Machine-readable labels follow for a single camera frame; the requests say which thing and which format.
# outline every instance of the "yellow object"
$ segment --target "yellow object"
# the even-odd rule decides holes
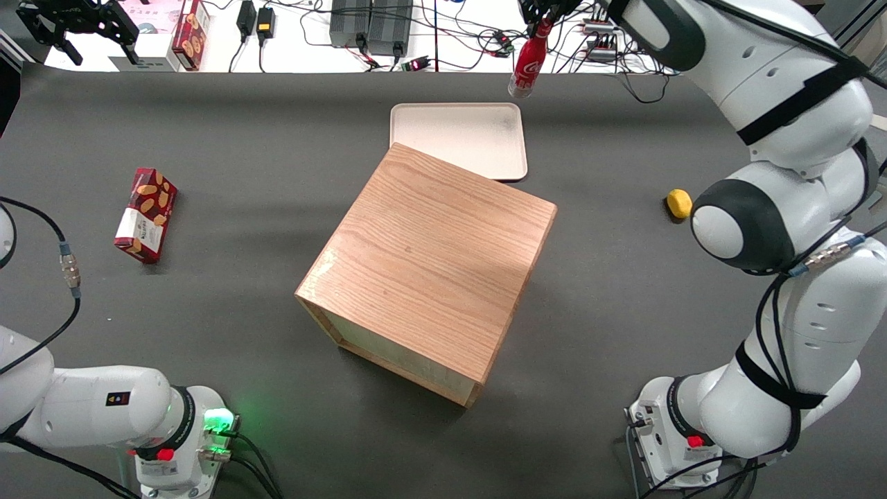
[[[675,218],[687,218],[690,216],[690,211],[693,210],[693,200],[690,199],[690,194],[682,189],[672,189],[665,201]]]

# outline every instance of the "wooden box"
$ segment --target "wooden box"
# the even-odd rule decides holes
[[[337,345],[470,407],[556,211],[395,144],[295,295]]]

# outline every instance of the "table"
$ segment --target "table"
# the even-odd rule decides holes
[[[289,6],[279,2],[265,2],[254,0],[255,8],[259,9],[269,4],[277,13],[277,27],[275,38],[269,40],[264,48],[263,67],[268,73],[359,73],[366,71],[368,65],[360,59],[356,59],[349,51],[342,48],[312,46],[309,44],[329,44],[329,13],[313,13],[311,9],[315,5],[307,1],[293,1]],[[231,65],[232,57],[240,45],[240,34],[235,26],[238,16],[240,1],[231,0],[227,3],[219,2],[211,4],[204,2],[207,11],[212,18],[209,27],[208,42],[204,53],[201,72],[225,73]],[[485,27],[492,26],[503,30],[516,30],[523,32],[526,24],[518,9],[516,0],[465,0],[463,3],[455,3],[444,0],[436,2],[439,13],[438,26],[438,53],[440,59],[451,64],[440,64],[442,72],[461,72],[465,69],[453,66],[472,67],[471,71],[479,73],[511,73],[513,71],[513,59],[498,59],[484,55],[480,57],[477,50],[480,45],[470,36],[448,35],[442,30],[463,29],[474,34],[481,34]],[[589,8],[591,3],[582,5],[582,10]],[[415,0],[413,8],[413,22],[411,28],[410,47],[403,61],[420,56],[435,57],[435,30],[434,26],[435,0]],[[322,12],[328,12],[330,6],[321,6]],[[569,71],[569,65],[564,65],[569,56],[584,46],[586,36],[579,31],[578,25],[584,14],[574,12],[574,16],[565,21],[562,27],[554,29],[549,42],[552,48],[559,48],[562,57],[552,54],[547,58],[543,66],[544,73],[552,73],[558,69]],[[625,34],[619,33],[619,46],[623,49],[630,41]],[[69,34],[68,39],[77,47],[83,55],[84,62],[81,66],[75,66],[63,52],[52,49],[46,58],[46,65],[72,71],[108,71],[116,72],[117,68],[107,56],[121,56],[120,47],[98,35]],[[514,46],[519,51],[523,40],[515,42]],[[259,69],[259,43],[255,35],[247,41],[243,53],[235,62],[235,72],[258,73]],[[390,65],[391,57],[376,58],[382,65]],[[575,70],[581,73],[614,73],[616,68],[612,64],[597,64],[585,62],[574,65]],[[625,68],[642,73],[654,69],[654,62],[649,56],[627,55]]]
[[[729,359],[767,283],[706,256],[662,211],[673,187],[696,195],[743,166],[745,147],[684,78],[654,106],[603,75],[540,79],[520,102],[530,174],[515,187],[558,204],[558,217],[464,411],[336,349],[293,298],[384,155],[392,106],[507,99],[507,75],[412,77],[26,71],[0,139],[0,188],[51,213],[81,263],[83,309],[52,345],[57,365],[145,365],[216,388],[287,497],[629,498],[622,407],[654,376]],[[137,166],[162,168],[183,194],[155,267],[112,245]],[[70,298],[51,231],[15,217],[0,323],[40,338]],[[755,499],[879,496],[885,332],[860,356],[855,392],[760,474]],[[62,455],[116,476],[108,449]],[[4,497],[107,497],[30,456],[0,455],[0,474]],[[217,497],[263,492],[231,468]]]

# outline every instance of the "gray device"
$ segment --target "gray device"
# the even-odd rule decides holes
[[[333,0],[330,15],[330,44],[360,48],[370,28],[372,0]]]
[[[367,43],[373,55],[403,57],[410,42],[412,0],[375,0]]]

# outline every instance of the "coca-cola bottle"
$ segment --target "coca-cola bottle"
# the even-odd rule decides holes
[[[533,85],[542,63],[546,61],[548,53],[548,34],[552,30],[552,21],[547,17],[539,22],[536,36],[533,36],[521,49],[521,55],[517,58],[517,66],[511,75],[508,84],[508,93],[515,99],[526,99],[533,92]]]

